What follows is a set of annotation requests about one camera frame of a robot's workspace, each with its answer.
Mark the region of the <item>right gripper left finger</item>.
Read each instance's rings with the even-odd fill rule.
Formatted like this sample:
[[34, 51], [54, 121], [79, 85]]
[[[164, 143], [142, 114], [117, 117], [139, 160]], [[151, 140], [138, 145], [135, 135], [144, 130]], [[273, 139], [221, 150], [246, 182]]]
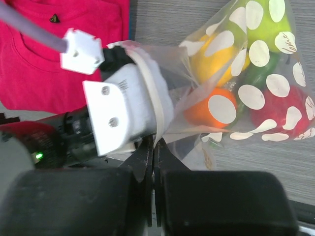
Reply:
[[32, 169], [2, 190], [3, 236], [146, 236], [152, 225], [151, 138], [116, 168]]

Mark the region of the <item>fake orange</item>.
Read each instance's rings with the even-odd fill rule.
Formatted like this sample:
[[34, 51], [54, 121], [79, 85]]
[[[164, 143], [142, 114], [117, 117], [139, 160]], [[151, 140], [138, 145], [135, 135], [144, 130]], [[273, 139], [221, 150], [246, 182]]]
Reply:
[[184, 111], [185, 119], [193, 125], [225, 128], [237, 116], [238, 104], [234, 94], [214, 88], [208, 97]]

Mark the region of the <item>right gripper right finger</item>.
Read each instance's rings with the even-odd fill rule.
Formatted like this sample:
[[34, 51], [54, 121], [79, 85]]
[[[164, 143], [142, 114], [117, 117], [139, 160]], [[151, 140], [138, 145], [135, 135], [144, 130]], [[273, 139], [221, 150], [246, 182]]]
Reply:
[[261, 171], [192, 171], [158, 142], [157, 226], [164, 236], [295, 236], [299, 226], [281, 182]]

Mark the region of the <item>clear polka dot zip bag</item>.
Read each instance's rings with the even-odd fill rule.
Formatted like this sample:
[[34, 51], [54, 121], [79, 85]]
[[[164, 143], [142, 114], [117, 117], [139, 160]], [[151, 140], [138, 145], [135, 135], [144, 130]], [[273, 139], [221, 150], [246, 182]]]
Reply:
[[315, 135], [315, 100], [288, 0], [232, 0], [177, 48], [148, 52], [171, 78], [176, 118], [164, 138], [192, 170], [216, 167], [212, 150]]

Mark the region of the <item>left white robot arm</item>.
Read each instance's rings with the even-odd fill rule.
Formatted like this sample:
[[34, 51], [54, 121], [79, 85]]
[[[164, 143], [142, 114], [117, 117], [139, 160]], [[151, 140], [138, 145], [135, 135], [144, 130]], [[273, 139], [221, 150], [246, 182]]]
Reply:
[[36, 121], [0, 115], [0, 186], [21, 172], [58, 169], [97, 157], [87, 107]]

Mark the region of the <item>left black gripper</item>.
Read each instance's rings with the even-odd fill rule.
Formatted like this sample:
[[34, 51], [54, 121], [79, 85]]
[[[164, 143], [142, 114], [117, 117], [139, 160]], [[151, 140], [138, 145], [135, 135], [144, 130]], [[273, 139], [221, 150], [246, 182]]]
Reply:
[[87, 108], [66, 113], [63, 134], [66, 145], [66, 164], [76, 165], [97, 158], [93, 129]]

